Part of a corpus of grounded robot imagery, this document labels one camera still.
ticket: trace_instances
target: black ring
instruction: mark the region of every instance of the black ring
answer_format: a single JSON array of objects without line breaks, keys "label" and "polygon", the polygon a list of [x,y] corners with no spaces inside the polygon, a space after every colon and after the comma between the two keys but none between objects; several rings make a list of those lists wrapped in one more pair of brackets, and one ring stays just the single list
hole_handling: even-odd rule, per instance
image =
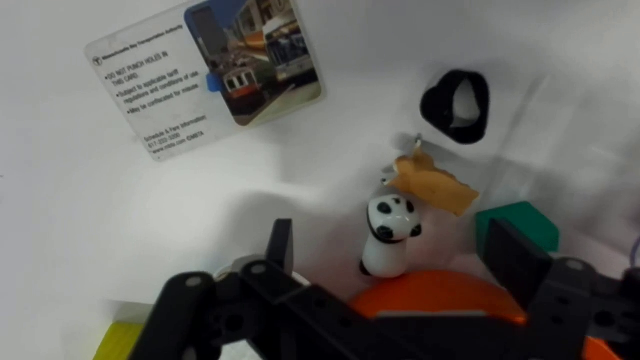
[{"label": "black ring", "polygon": [[[462,82],[469,82],[473,89],[479,116],[473,123],[463,128],[451,128],[453,123],[453,95]],[[426,122],[444,131],[448,137],[459,144],[479,141],[487,126],[490,89],[479,72],[451,70],[441,79],[423,92],[420,111]]]}]

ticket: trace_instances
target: green block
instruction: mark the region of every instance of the green block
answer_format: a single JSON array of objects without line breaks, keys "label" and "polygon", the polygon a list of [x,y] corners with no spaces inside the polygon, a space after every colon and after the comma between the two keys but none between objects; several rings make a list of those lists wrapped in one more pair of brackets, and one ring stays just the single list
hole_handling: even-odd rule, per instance
[{"label": "green block", "polygon": [[543,252],[558,252],[560,229],[530,202],[516,202],[475,214],[475,248],[484,254],[484,242],[490,219],[510,221],[521,236]]}]

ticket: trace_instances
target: white toy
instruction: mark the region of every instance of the white toy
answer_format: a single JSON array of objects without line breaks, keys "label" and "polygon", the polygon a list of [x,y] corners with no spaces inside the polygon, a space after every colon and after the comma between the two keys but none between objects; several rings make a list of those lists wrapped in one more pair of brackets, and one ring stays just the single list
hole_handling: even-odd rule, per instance
[{"label": "white toy", "polygon": [[376,195],[366,206],[369,236],[360,272],[376,277],[396,277],[407,267],[406,240],[421,233],[417,208],[399,193]]}]

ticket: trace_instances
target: small toy figure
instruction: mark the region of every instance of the small toy figure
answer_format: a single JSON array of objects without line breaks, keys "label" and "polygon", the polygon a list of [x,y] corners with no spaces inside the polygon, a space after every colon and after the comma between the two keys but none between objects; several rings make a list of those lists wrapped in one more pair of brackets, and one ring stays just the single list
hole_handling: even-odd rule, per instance
[{"label": "small toy figure", "polygon": [[376,277],[396,277],[407,267],[406,240],[421,233],[417,208],[399,193],[371,198],[366,208],[369,236],[360,260],[360,272]]},{"label": "small toy figure", "polygon": [[414,154],[396,159],[393,176],[385,184],[453,215],[462,215],[478,198],[478,192],[457,181],[453,174],[436,168],[421,150],[421,140],[417,140]]}]

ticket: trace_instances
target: orange object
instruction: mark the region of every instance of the orange object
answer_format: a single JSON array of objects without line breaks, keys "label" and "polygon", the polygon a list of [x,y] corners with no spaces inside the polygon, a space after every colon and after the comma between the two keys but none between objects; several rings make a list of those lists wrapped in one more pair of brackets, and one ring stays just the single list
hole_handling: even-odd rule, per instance
[{"label": "orange object", "polygon": [[457,181],[450,171],[436,168],[423,150],[398,157],[393,168],[392,186],[396,189],[456,215],[462,215],[478,198],[475,189]]},{"label": "orange object", "polygon": [[[402,277],[384,279],[378,285],[358,293],[351,308],[366,318],[384,311],[486,311],[492,318],[524,326],[525,311],[514,297],[479,277],[448,272],[426,270]],[[584,360],[620,360],[605,341],[587,337]]]}]

